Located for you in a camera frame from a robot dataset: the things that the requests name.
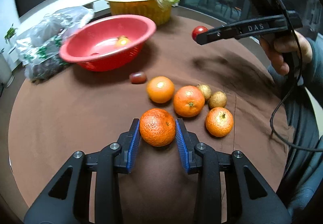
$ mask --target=human hand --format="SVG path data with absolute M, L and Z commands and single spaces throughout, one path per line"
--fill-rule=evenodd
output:
M 301 47 L 303 63 L 308 64 L 312 61 L 313 58 L 311 44 L 299 32 L 295 31 L 295 33 Z M 292 34 L 275 39 L 274 48 L 270 48 L 268 42 L 264 38 L 261 38 L 259 42 L 260 46 L 264 49 L 264 52 L 271 61 L 271 65 L 280 75 L 286 75 L 289 73 L 289 66 L 284 62 L 282 53 L 296 51 L 298 57 L 300 57 L 296 40 Z

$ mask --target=round table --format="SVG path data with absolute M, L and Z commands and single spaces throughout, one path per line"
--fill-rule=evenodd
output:
M 29 206 L 75 151 L 100 151 L 150 108 L 163 108 L 177 118 L 171 101 L 155 104 L 147 97 L 146 84 L 129 82 L 129 74 L 136 71 L 146 72 L 148 79 L 166 76 L 176 90 L 201 83 L 213 92 L 225 91 L 226 108 L 235 119 L 232 131 L 223 138 L 207 132 L 207 105 L 198 116 L 184 119 L 187 130 L 216 151 L 241 150 L 277 189 L 288 148 L 271 136 L 269 119 L 279 103 L 273 81 L 259 60 L 234 39 L 196 44 L 191 32 L 198 25 L 204 24 L 171 18 L 137 58 L 113 71 L 95 73 L 73 65 L 40 84 L 25 80 L 13 106 L 8 141 L 13 174 Z M 290 139 L 283 107 L 275 126 Z M 141 141 L 133 172 L 119 179 L 125 223 L 192 221 L 197 177 L 185 174 L 175 141 L 163 148 Z

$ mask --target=red plastic basket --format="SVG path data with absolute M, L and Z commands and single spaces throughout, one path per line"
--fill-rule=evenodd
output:
M 79 30 L 62 45 L 59 54 L 66 62 L 77 63 L 90 71 L 108 71 L 132 61 L 155 31 L 155 23 L 144 16 L 111 16 Z M 116 48 L 119 36 L 126 36 L 130 43 Z

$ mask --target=mandarin orange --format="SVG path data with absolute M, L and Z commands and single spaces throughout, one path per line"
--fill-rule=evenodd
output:
M 175 120 L 163 109 L 153 108 L 140 118 L 139 130 L 144 141 L 152 146 L 165 146 L 175 138 Z
M 158 104 L 169 101 L 174 94 L 174 90 L 173 82 L 164 76 L 157 76 L 151 79 L 146 88 L 150 99 Z
M 174 110 L 183 117 L 193 117 L 200 113 L 205 103 L 201 91 L 195 86 L 184 86 L 174 95 Z
M 216 137 L 226 136 L 233 128 L 234 119 L 229 110 L 215 107 L 209 111 L 205 119 L 206 129 Z

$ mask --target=red cherry tomato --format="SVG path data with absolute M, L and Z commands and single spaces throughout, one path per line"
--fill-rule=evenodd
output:
M 193 40 L 195 41 L 196 40 L 196 36 L 203 33 L 203 32 L 206 32 L 207 31 L 207 28 L 204 27 L 204 26 L 197 26 L 195 27 L 195 29 L 192 31 L 192 38 Z
M 129 79 L 132 84 L 143 84 L 146 82 L 147 76 L 144 72 L 138 72 L 129 75 Z

